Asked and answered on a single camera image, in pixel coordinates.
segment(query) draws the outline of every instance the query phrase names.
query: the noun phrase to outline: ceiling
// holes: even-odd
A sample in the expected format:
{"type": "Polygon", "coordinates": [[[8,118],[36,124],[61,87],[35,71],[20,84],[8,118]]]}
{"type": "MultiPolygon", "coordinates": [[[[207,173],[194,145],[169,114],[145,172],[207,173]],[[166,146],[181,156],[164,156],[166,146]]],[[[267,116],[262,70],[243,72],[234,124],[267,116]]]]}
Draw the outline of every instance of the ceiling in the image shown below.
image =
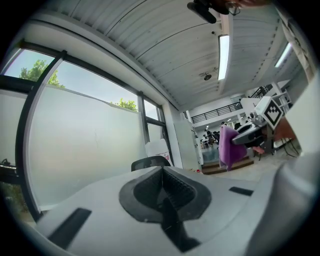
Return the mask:
{"type": "Polygon", "coordinates": [[[217,23],[205,22],[187,9],[190,1],[59,0],[47,3],[40,12],[63,15],[115,42],[182,111],[291,79],[300,69],[294,53],[275,68],[287,43],[275,8],[243,9],[228,16],[227,31],[233,39],[229,69],[227,77],[218,81],[218,36],[226,32],[226,24],[215,11],[211,12],[217,23]],[[212,75],[208,81],[206,74],[212,75]]]}

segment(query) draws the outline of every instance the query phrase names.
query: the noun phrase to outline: fluorescent light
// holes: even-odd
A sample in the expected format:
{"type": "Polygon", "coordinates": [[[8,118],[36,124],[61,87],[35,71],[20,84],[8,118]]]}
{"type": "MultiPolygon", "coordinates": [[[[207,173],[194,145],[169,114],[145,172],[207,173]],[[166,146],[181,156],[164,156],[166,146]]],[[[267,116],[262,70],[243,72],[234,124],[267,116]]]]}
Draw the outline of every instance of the fluorescent light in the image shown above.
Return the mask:
{"type": "Polygon", "coordinates": [[[219,36],[219,73],[218,80],[225,79],[229,59],[229,35],[219,36]]]}
{"type": "Polygon", "coordinates": [[[288,44],[286,45],[283,53],[281,54],[281,57],[279,58],[279,60],[277,61],[277,63],[275,64],[276,68],[279,68],[280,65],[282,64],[282,62],[284,62],[285,58],[287,57],[290,49],[291,49],[292,45],[291,43],[288,42],[288,44]]]}

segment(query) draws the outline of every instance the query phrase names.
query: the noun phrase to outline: security camera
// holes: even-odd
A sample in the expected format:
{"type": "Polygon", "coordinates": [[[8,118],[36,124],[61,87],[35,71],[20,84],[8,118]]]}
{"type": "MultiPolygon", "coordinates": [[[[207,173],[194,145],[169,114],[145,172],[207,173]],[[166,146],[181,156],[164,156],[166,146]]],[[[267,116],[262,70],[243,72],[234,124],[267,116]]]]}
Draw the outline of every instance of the security camera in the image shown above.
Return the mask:
{"type": "Polygon", "coordinates": [[[208,81],[211,77],[212,77],[212,75],[207,74],[207,75],[204,77],[204,80],[205,80],[205,81],[208,81]]]}
{"type": "Polygon", "coordinates": [[[211,24],[216,23],[217,19],[209,12],[209,8],[223,15],[229,14],[225,2],[220,0],[193,0],[193,2],[189,2],[186,6],[189,10],[211,24]]]}
{"type": "Polygon", "coordinates": [[[193,2],[189,2],[186,6],[206,22],[211,24],[217,22],[216,17],[209,12],[209,3],[205,2],[204,4],[202,1],[194,0],[193,2]]]}

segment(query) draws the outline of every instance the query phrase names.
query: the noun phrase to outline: floor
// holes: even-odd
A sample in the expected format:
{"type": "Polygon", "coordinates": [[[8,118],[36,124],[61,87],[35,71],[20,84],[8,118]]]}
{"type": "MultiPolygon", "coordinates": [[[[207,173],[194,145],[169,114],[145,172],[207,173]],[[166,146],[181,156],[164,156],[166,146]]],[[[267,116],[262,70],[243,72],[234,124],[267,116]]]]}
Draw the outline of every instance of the floor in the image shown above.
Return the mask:
{"type": "MultiPolygon", "coordinates": [[[[298,141],[293,142],[294,147],[297,149],[298,153],[301,153],[301,148],[298,141]]],[[[292,145],[289,143],[286,145],[285,149],[290,155],[297,156],[297,153],[294,151],[292,145]]],[[[284,148],[279,149],[275,152],[274,155],[266,154],[262,155],[259,161],[259,156],[253,158],[254,164],[228,171],[219,174],[212,174],[211,176],[236,179],[236,180],[245,180],[245,181],[255,181],[258,182],[263,174],[278,169],[286,161],[293,159],[293,157],[287,155],[284,148]]]]}

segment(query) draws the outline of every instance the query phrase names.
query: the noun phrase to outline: purple cloth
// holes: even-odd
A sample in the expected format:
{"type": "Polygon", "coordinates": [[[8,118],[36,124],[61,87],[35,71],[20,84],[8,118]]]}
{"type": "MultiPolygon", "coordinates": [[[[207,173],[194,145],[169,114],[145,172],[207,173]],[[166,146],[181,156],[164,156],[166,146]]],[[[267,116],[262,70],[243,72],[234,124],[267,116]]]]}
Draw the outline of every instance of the purple cloth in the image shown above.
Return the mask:
{"type": "Polygon", "coordinates": [[[233,145],[231,140],[239,135],[235,129],[227,125],[220,127],[220,141],[219,141],[219,162],[220,166],[226,166],[226,170],[230,171],[232,165],[244,158],[247,154],[245,145],[233,145]]]}

